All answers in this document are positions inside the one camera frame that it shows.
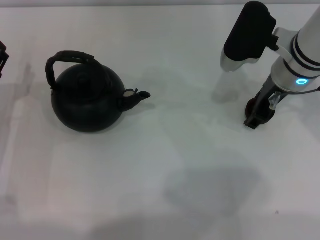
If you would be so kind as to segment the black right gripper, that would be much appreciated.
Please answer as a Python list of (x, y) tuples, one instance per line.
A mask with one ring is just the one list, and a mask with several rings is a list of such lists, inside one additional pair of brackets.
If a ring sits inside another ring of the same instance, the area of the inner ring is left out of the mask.
[(274, 117), (275, 111), (271, 109), (264, 111), (261, 116), (258, 115), (255, 106), (258, 100), (268, 101), (275, 93), (280, 93), (281, 101), (287, 96), (287, 94), (274, 83), (272, 76), (269, 75), (259, 93), (250, 99), (245, 107), (246, 119), (244, 125), (246, 127), (255, 130), (258, 126), (268, 123)]

